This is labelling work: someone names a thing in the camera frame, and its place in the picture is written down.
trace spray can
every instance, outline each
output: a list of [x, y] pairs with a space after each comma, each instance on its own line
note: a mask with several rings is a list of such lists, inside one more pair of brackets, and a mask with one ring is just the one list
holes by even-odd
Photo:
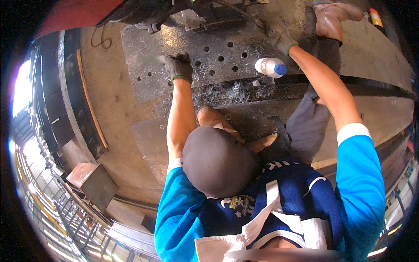
[[377, 10], [375, 10], [374, 8], [368, 8], [368, 13], [370, 13], [372, 24], [376, 28], [378, 28], [378, 30], [380, 30], [385, 36], [387, 36], [385, 34], [383, 23], [381, 22], [381, 18], [380, 18], [380, 15], [378, 14]]
[[287, 67], [279, 58], [261, 58], [256, 61], [255, 68], [259, 73], [272, 78], [280, 78], [287, 72]]

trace cable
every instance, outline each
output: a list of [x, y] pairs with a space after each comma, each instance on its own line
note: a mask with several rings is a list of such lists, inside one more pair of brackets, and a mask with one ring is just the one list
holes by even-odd
[[263, 29], [266, 29], [265, 26], [264, 26], [264, 24], [263, 24], [263, 22], [259, 18], [251, 16], [250, 14], [248, 14], [245, 11], [241, 10], [240, 8], [237, 8], [237, 7], [233, 6], [230, 3], [227, 3], [224, 0], [212, 0], [212, 1], [215, 2], [215, 3], [217, 3], [217, 4], [219, 4], [219, 5], [230, 7], [234, 11], [237, 11], [237, 12], [241, 13], [242, 15], [244, 15], [247, 19], [251, 20], [256, 25], [260, 26]]
[[[101, 42], [99, 44], [97, 44], [97, 45], [94, 45], [93, 44], [93, 36], [95, 35], [97, 29], [98, 29], [98, 27], [96, 27], [95, 28], [95, 31], [93, 31], [92, 37], [90, 38], [90, 45], [93, 46], [93, 47], [98, 47], [98, 46], [102, 45], [102, 47], [104, 49], [109, 49], [111, 47], [111, 45], [112, 45], [112, 39], [110, 37], [108, 37], [106, 39], [103, 38], [103, 33], [105, 31], [105, 26], [102, 27]], [[104, 43], [106, 41], [109, 41], [109, 45], [107, 47], [104, 45]]]

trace gray glove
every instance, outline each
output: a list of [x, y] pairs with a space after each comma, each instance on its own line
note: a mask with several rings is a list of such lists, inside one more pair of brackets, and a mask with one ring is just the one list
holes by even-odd
[[282, 22], [268, 27], [266, 31], [269, 42], [286, 56], [288, 56], [288, 51], [292, 46], [298, 45], [297, 41], [290, 37], [288, 29]]
[[192, 84], [192, 66], [188, 53], [166, 56], [164, 58], [164, 68], [172, 81], [182, 78]]

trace shoe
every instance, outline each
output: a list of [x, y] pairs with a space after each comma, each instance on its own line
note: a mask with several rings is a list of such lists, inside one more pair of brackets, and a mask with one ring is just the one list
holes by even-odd
[[343, 41], [342, 22], [345, 20], [361, 21], [362, 10], [354, 4], [338, 0], [313, 1], [312, 7], [316, 13], [316, 34]]
[[238, 141], [244, 143], [240, 134], [227, 123], [220, 112], [217, 112], [212, 106], [202, 106], [197, 112], [198, 123], [200, 126], [210, 126], [220, 128], [232, 134]]

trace red machine part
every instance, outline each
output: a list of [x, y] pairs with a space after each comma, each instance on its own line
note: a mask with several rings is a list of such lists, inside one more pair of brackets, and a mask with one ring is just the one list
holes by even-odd
[[36, 37], [77, 27], [94, 27], [124, 0], [60, 0], [51, 9]]

